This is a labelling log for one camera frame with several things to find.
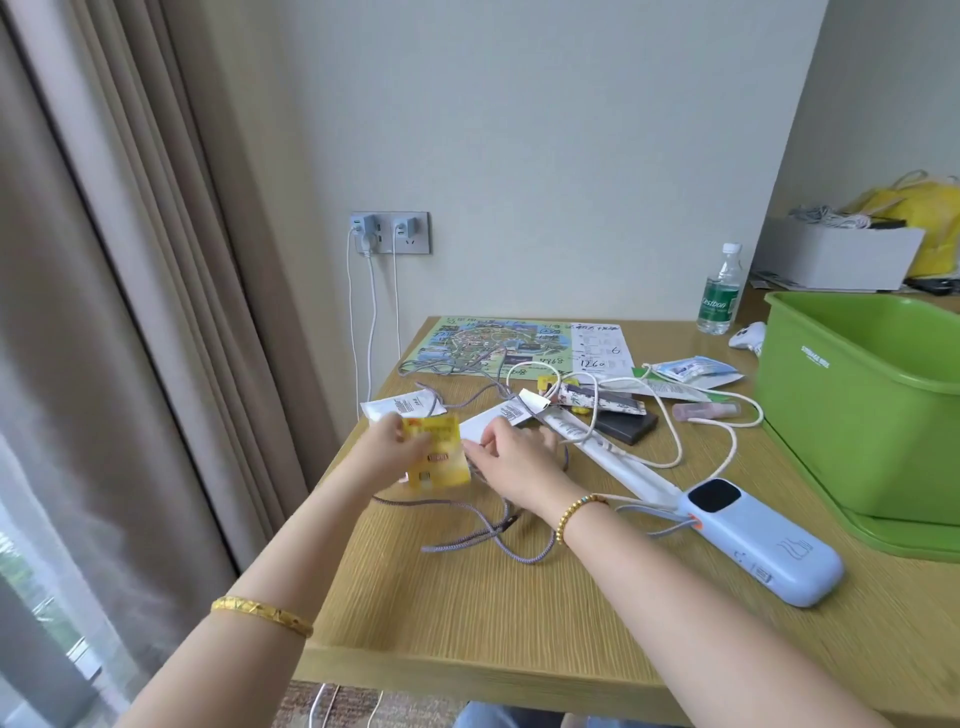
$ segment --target sheer curtain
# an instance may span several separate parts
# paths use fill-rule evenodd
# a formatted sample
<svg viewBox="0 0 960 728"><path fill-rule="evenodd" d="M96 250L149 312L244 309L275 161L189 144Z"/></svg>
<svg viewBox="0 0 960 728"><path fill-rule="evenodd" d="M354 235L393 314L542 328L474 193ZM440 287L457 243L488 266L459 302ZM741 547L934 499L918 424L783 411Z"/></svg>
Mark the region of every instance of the sheer curtain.
<svg viewBox="0 0 960 728"><path fill-rule="evenodd" d="M161 4L0 7L0 500L131 695L336 443Z"/></svg>

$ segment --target water bottle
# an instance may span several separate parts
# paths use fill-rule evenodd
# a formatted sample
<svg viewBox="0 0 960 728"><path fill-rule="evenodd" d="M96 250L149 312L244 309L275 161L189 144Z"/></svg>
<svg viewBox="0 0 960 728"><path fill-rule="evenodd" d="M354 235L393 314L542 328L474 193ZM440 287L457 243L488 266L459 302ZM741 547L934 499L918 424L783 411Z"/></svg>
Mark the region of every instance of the water bottle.
<svg viewBox="0 0 960 728"><path fill-rule="evenodd" d="M739 243L724 243L720 272L707 278L697 317L697 328L703 333L727 333L730 328L745 278L740 265L740 247Z"/></svg>

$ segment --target handwritten note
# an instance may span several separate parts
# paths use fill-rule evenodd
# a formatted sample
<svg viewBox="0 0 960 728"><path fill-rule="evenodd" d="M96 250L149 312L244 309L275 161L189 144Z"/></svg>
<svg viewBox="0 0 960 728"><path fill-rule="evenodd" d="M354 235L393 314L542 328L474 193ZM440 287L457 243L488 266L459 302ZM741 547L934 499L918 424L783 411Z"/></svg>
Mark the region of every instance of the handwritten note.
<svg viewBox="0 0 960 728"><path fill-rule="evenodd" d="M619 324L570 324L573 370L593 375L633 376L634 358Z"/></svg>

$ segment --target map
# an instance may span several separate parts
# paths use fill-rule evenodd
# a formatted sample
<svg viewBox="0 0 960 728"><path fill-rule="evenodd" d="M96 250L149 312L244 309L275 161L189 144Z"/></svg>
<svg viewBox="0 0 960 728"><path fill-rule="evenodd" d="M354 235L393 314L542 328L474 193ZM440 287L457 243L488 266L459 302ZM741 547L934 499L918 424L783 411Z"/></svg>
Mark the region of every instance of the map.
<svg viewBox="0 0 960 728"><path fill-rule="evenodd" d="M430 329L413 352L419 362L452 363L463 368L476 362L484 354L483 370L496 376L500 363L503 374L521 361L542 361L561 372L573 369L573 349L569 323L556 321L514 321L510 319L483 319L469 316L443 316ZM536 379L549 374L542 367L517 368L511 377Z"/></svg>

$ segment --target hand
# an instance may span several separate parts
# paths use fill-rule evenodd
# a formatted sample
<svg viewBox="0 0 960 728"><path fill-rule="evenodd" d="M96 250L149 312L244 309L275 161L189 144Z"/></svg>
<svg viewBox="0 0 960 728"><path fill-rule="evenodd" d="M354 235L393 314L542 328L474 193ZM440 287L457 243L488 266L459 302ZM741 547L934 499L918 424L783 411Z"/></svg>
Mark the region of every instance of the hand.
<svg viewBox="0 0 960 728"><path fill-rule="evenodd" d="M370 425L335 473L347 477L367 496L396 483L430 447L430 435L425 432L404 440L402 425L403 419L396 412Z"/></svg>
<svg viewBox="0 0 960 728"><path fill-rule="evenodd" d="M464 451L497 493L556 525L557 509L562 515L586 494L557 464L557 442L557 433L549 427L517 429L497 417L479 444L464 440Z"/></svg>

